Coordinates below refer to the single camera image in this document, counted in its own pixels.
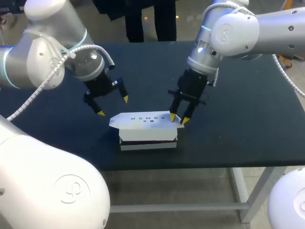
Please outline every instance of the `white cable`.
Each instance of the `white cable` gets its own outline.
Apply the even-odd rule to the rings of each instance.
[[[278,61],[277,56],[275,54],[272,54],[272,57],[274,59],[274,62],[278,70],[280,70],[280,73],[283,75],[283,77],[288,81],[288,83],[293,87],[293,89],[300,94],[300,96],[305,98],[305,94],[291,81],[289,76],[286,74],[285,70],[282,68],[280,62]]]
[[[107,51],[104,50],[101,46],[98,46],[98,45],[95,45],[95,44],[83,45],[83,46],[80,46],[80,47],[77,47],[77,48],[71,50],[71,52],[76,53],[78,51],[85,50],[85,49],[98,49],[98,50],[100,50],[102,53],[105,54],[105,56],[107,57],[107,60],[110,63],[110,65],[114,65],[114,62],[113,62],[111,56],[107,53]],[[66,62],[66,60],[68,58],[69,58],[68,54],[63,55],[63,57],[58,62],[58,64],[55,66],[55,68],[50,72],[48,77],[41,83],[41,85],[36,89],[36,91],[34,91],[34,93],[27,99],[27,101],[25,101],[25,103],[17,111],[15,111],[10,117],[7,118],[7,120],[9,122],[11,122],[18,115],[20,115],[31,104],[31,102],[33,102],[33,100],[39,95],[40,92],[42,92],[42,90],[45,88],[45,86],[50,81],[50,79],[59,70],[59,68],[61,66],[63,66],[63,64]]]
[[[212,84],[213,87],[216,87],[216,83],[217,83],[217,79],[218,79],[218,72],[219,72],[219,68],[217,68],[216,73],[215,73],[215,77],[214,77],[213,84]]]
[[[245,7],[240,7],[239,5],[236,5],[235,3],[232,3],[232,2],[226,2],[226,3],[216,3],[216,4],[213,4],[211,6],[209,6],[208,8],[206,8],[206,10],[204,11],[203,13],[203,18],[205,17],[205,15],[207,14],[208,11],[210,11],[211,9],[214,9],[216,7],[227,7],[227,8],[232,8],[234,9],[232,11],[232,13],[236,13],[236,12],[242,12],[244,14],[249,14],[249,15],[252,15],[254,16],[254,13],[252,13],[251,11],[249,11],[247,8]],[[293,89],[300,95],[302,96],[303,98],[305,98],[305,93],[303,93],[292,81],[291,79],[289,78],[289,76],[286,74],[285,70],[282,68],[280,62],[278,61],[278,58],[275,54],[272,54],[272,58],[278,68],[278,70],[280,71],[280,73],[282,74],[282,76],[287,80],[287,82],[293,87]],[[214,82],[213,82],[213,86],[215,87],[216,86],[216,81],[217,81],[217,78],[218,78],[218,69],[216,71],[216,74],[215,74],[215,79],[214,79]]]

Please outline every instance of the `dark blue tabletop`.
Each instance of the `dark blue tabletop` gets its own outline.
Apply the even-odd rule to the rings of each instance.
[[[44,91],[13,123],[29,135],[79,155],[100,170],[192,167],[263,167],[305,164],[305,114],[271,56],[254,61],[225,59],[207,105],[199,106],[176,149],[120,151],[109,119],[121,112],[168,110],[193,42],[107,44],[129,92],[97,100],[106,117],[82,102],[82,82],[66,75]],[[2,89],[1,114],[14,112],[33,90]],[[187,104],[182,104],[182,115]]]

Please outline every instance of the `robotic arm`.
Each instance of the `robotic arm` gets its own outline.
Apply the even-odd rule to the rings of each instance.
[[[256,15],[249,10],[248,0],[214,0],[203,13],[203,23],[194,48],[187,59],[190,66],[178,80],[178,89],[170,107],[175,118],[182,100],[189,101],[181,123],[185,124],[199,103],[209,75],[218,77],[218,66],[224,56],[253,59],[262,53],[300,54],[305,52],[305,8]],[[282,69],[277,57],[274,61],[288,83],[302,93]]]
[[[95,113],[105,115],[94,98],[105,96],[114,89],[119,89],[127,102],[123,80],[112,81],[107,75],[115,65],[104,49],[110,63],[108,68],[97,49],[84,48],[76,56],[70,52],[80,46],[92,45],[93,41],[69,0],[28,0],[24,11],[29,25],[23,37],[15,47],[0,47],[0,86],[38,88],[62,54],[67,53],[71,58],[65,66],[87,86],[83,99]],[[44,89],[57,87],[64,74],[64,66],[61,66]]]

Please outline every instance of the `yellow fingertip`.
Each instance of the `yellow fingertip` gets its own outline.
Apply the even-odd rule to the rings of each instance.
[[[102,116],[105,116],[105,113],[103,111],[100,111],[97,113],[98,115],[102,115]]]
[[[125,102],[127,103],[128,101],[128,95],[124,97]]]
[[[171,113],[171,122],[173,122],[173,121],[174,121],[175,117],[176,117],[176,114]]]
[[[184,125],[186,122],[190,121],[191,119],[190,118],[187,118],[187,117],[184,117],[181,125]]]

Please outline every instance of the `metal table frame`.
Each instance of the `metal table frame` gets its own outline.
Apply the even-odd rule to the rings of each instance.
[[[250,223],[260,207],[268,198],[272,187],[285,172],[286,167],[266,167],[248,196],[241,168],[230,168],[236,203],[206,204],[160,204],[160,205],[126,205],[111,206],[111,213],[123,212],[156,212],[156,211],[204,211],[204,210],[240,210],[242,223]]]

